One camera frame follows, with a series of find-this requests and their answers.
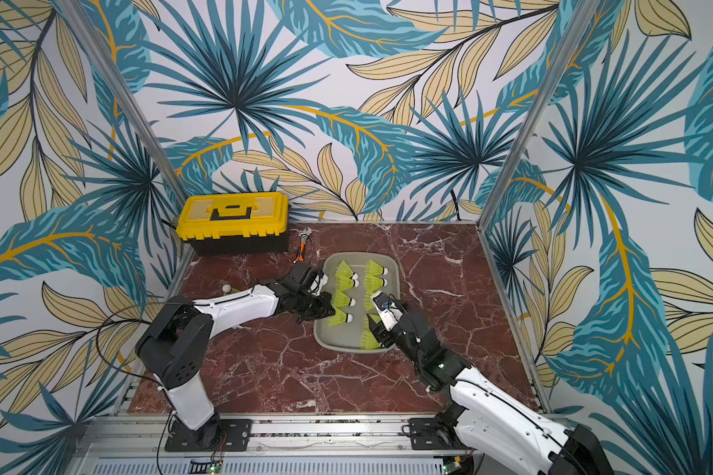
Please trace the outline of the yellow-green shuttlecock two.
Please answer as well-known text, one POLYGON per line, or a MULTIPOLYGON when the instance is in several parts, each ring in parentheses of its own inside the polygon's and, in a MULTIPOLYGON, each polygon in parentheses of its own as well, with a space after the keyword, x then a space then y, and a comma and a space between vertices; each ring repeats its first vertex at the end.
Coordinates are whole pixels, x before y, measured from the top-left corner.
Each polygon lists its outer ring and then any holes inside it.
POLYGON ((369 259, 366 263, 366 274, 377 277, 386 276, 388 275, 388 269, 377 261, 369 259))

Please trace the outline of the yellow-green shuttlecock nine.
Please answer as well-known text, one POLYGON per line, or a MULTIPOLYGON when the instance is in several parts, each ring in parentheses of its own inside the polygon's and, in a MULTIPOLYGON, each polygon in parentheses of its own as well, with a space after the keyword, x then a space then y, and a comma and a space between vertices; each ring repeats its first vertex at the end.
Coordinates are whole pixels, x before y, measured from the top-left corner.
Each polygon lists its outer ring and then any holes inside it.
POLYGON ((345 292, 336 290, 332 295, 332 304, 335 308, 351 308, 356 305, 356 300, 345 292))

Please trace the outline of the yellow-green shuttlecock six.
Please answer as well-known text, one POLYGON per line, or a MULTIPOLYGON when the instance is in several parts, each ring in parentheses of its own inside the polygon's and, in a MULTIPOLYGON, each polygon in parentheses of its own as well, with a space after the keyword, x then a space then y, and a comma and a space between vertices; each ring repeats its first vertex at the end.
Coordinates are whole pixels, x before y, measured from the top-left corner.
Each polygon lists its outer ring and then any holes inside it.
POLYGON ((370 331, 373 327, 376 327, 378 324, 381 324, 381 318, 380 316, 376 314, 367 314, 366 318, 364 318, 364 328, 367 331, 370 331))

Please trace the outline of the grey plastic storage tray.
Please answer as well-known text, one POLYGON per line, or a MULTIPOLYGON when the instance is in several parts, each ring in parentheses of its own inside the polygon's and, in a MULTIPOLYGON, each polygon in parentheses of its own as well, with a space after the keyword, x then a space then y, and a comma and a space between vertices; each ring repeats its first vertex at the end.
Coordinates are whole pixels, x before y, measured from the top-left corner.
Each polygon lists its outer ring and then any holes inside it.
POLYGON ((326 292, 332 295, 336 289, 336 269, 339 263, 346 261, 356 273, 358 273, 358 287, 345 291, 347 295, 356 300, 356 305, 351 308, 335 308, 341 309, 346 313, 352 314, 354 320, 348 324, 329 328, 327 319, 319 320, 314 325, 314 336, 320 346, 334 352, 348 353, 382 353, 387 352, 386 348, 382 350, 362 350, 360 348, 360 335, 364 330, 364 318, 367 314, 376 314, 374 312, 366 312, 364 310, 364 277, 366 274, 366 263, 369 259, 373 259, 385 266, 388 269, 388 275, 380 276, 386 280, 386 285, 380 291, 398 297, 400 295, 400 277, 399 267, 397 262, 387 255, 377 255, 376 253, 335 253, 327 258, 324 263, 323 270, 328 276, 328 282, 324 287, 326 292))

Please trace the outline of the yellow-green shuttlecock five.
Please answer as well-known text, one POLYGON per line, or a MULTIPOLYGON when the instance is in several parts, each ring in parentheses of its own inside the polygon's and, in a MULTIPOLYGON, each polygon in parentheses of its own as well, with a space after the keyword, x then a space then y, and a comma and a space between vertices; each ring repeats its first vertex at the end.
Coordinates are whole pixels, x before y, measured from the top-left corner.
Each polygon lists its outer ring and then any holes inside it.
POLYGON ((344 276, 336 277, 336 289, 338 291, 345 292, 349 289, 358 287, 358 285, 360 285, 360 283, 358 283, 358 280, 354 280, 354 278, 344 276))

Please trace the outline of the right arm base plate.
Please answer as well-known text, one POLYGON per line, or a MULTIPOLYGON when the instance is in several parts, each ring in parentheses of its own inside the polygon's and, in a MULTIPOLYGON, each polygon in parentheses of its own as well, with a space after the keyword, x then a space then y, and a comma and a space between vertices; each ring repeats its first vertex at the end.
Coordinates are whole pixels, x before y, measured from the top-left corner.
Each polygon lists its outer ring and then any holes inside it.
POLYGON ((466 450, 467 447, 438 418, 410 418, 402 433, 413 450, 466 450))

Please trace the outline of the yellow-green shuttlecock eight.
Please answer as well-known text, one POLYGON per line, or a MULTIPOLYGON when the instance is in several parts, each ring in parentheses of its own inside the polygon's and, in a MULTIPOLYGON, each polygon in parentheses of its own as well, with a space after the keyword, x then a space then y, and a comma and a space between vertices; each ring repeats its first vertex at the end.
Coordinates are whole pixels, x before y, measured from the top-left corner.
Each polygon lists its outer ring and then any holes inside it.
POLYGON ((342 260, 336 269, 336 277, 338 279, 358 280, 358 273, 346 261, 342 260))

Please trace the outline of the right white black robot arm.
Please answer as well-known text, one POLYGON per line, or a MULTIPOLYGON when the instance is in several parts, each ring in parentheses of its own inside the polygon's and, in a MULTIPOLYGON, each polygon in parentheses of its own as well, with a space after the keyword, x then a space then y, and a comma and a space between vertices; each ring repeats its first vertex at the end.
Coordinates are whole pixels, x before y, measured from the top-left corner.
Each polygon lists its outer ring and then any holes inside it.
POLYGON ((401 350, 418 380, 446 396, 437 415, 446 439, 480 451, 516 474, 611 474, 598 437, 569 427, 511 397, 441 343, 422 311, 384 310, 368 317, 377 342, 401 350))

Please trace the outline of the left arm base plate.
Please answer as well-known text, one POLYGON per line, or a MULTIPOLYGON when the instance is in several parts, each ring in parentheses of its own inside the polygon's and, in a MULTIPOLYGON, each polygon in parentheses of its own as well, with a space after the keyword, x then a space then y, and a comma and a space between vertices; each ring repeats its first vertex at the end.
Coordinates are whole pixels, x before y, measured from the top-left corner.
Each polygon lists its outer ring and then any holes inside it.
POLYGON ((175 418, 168 429, 167 452, 245 452, 253 421, 220 419, 214 415, 203 427, 192 431, 175 418))

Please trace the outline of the yellow-green shuttlecock three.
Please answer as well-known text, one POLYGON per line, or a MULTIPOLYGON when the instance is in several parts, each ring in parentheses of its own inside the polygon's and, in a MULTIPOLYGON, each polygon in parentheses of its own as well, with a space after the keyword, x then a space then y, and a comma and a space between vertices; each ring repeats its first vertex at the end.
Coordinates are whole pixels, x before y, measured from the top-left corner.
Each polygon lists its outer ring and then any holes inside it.
POLYGON ((366 292, 366 294, 364 294, 364 310, 368 313, 376 310, 376 306, 374 306, 374 300, 372 300, 370 292, 366 292))

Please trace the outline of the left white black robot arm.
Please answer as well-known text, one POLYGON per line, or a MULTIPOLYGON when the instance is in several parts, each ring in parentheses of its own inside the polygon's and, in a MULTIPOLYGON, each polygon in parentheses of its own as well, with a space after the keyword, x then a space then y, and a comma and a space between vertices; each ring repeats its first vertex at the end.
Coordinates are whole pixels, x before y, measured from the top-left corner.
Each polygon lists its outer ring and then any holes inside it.
POLYGON ((247 322, 291 313, 317 321, 335 314, 327 275, 297 262, 285 275, 222 297, 190 300, 175 296, 158 312, 136 344, 136 355, 166 392, 178 427, 204 447, 219 437, 220 419, 200 370, 216 336, 247 322))

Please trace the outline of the yellow-green shuttlecock one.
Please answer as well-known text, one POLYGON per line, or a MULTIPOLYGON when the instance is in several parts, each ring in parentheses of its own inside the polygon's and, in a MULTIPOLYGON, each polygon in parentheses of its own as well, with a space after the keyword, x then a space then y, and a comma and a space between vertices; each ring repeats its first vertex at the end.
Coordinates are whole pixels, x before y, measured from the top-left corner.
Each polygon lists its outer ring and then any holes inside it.
POLYGON ((364 290, 372 294, 380 291, 386 285, 386 280, 382 277, 374 275, 366 275, 364 277, 364 290))

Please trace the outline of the yellow-green shuttlecock four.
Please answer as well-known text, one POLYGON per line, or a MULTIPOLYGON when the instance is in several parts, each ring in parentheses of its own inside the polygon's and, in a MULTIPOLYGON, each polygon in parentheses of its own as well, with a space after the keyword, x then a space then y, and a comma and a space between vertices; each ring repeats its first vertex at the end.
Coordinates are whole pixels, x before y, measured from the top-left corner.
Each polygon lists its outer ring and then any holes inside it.
POLYGON ((382 350, 383 346, 370 329, 364 329, 360 335, 360 348, 362 350, 382 350))

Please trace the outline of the yellow-green shuttlecock seven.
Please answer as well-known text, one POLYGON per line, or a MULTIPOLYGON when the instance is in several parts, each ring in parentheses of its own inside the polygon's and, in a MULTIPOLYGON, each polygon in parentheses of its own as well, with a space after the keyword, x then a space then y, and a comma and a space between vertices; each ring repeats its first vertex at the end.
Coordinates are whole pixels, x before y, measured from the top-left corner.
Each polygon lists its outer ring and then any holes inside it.
POLYGON ((329 328, 341 326, 344 324, 348 324, 353 320, 354 316, 352 314, 346 313, 341 309, 337 309, 336 313, 333 316, 327 318, 327 326, 329 328))

